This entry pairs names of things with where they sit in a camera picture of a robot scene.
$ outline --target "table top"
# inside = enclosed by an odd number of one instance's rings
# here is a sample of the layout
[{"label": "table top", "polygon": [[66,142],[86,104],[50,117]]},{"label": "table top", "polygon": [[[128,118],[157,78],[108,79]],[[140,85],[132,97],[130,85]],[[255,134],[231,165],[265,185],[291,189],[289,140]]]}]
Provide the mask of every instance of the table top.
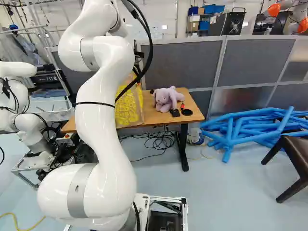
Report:
[{"label": "table top", "polygon": [[[139,127],[152,127],[162,126],[169,124],[188,124],[194,122],[201,122],[205,120],[205,117],[201,113],[200,109],[194,102],[192,96],[189,94],[187,88],[177,88],[177,92],[182,93],[185,96],[185,109],[192,110],[193,114],[190,116],[184,116],[180,113],[179,117],[172,117],[170,112],[161,113],[157,112],[153,106],[153,96],[149,90],[143,90],[143,115],[144,123],[137,126],[130,126],[125,128],[139,128]],[[178,102],[177,108],[180,111],[181,102]],[[75,117],[71,119],[62,127],[62,133],[76,132]]]}]

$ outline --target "wooden table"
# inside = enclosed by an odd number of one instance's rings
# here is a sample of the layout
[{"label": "wooden table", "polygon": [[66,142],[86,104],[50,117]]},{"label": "wooden table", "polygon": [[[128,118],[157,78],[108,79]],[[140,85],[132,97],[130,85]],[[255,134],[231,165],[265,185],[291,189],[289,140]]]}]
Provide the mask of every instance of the wooden table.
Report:
[{"label": "wooden table", "polygon": [[[191,116],[184,116],[180,114],[180,117],[172,117],[171,113],[161,113],[157,112],[153,106],[153,96],[150,94],[149,90],[143,91],[143,114],[144,114],[144,123],[125,128],[139,128],[139,127],[153,127],[153,126],[163,126],[171,124],[180,124],[181,132],[178,133],[179,139],[177,143],[179,146],[180,159],[182,163],[183,171],[188,171],[189,166],[187,162],[187,157],[185,153],[186,148],[186,139],[187,139],[187,130],[188,124],[193,122],[201,122],[205,120],[205,117],[201,113],[200,109],[194,102],[193,98],[189,94],[186,88],[177,88],[177,92],[182,93],[185,96],[185,108],[192,110],[193,114]],[[177,108],[180,111],[181,102],[178,102]],[[75,117],[73,116],[61,129],[62,133],[67,132],[76,132],[75,127]]]}]

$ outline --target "orange robot part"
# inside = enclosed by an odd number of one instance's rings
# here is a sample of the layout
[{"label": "orange robot part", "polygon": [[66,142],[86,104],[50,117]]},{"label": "orange robot part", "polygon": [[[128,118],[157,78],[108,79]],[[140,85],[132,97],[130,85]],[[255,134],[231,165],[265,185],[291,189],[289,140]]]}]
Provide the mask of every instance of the orange robot part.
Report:
[{"label": "orange robot part", "polygon": [[272,4],[268,8],[269,15],[272,17],[277,17],[277,15],[279,14],[280,8],[281,8],[281,5],[279,3]]},{"label": "orange robot part", "polygon": [[308,29],[308,18],[306,17],[306,18],[304,18],[304,20],[302,20],[299,23],[299,27],[298,27],[297,32],[302,33],[302,32],[305,32],[307,29]]}]

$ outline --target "plush bunny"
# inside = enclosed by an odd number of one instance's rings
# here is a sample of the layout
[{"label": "plush bunny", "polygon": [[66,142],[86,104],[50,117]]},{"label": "plush bunny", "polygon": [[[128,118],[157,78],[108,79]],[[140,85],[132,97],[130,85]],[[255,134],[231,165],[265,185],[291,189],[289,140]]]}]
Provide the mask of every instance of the plush bunny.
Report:
[{"label": "plush bunny", "polygon": [[156,89],[153,96],[156,111],[161,111],[162,113],[168,112],[170,109],[176,109],[177,101],[184,101],[184,95],[178,93],[175,86]]}]

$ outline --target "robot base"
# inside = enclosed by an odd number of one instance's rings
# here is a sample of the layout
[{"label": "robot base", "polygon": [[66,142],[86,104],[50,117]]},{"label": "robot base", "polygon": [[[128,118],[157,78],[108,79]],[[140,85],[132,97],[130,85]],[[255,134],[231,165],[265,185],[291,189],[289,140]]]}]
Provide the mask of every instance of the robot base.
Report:
[{"label": "robot base", "polygon": [[[173,212],[180,214],[181,220],[182,220],[181,230],[182,231],[188,231],[188,222],[187,222],[188,204],[187,204],[186,198],[183,198],[183,197],[149,196],[149,195],[146,195],[146,194],[138,193],[138,194],[136,194],[134,201],[135,201],[135,204],[136,204],[137,209],[139,211],[141,231],[149,231],[150,230],[150,227],[149,227],[150,215],[151,215],[150,206],[153,203],[161,205],[165,208],[172,210]],[[67,225],[63,231],[71,231],[72,228],[73,228],[73,226]]]}]

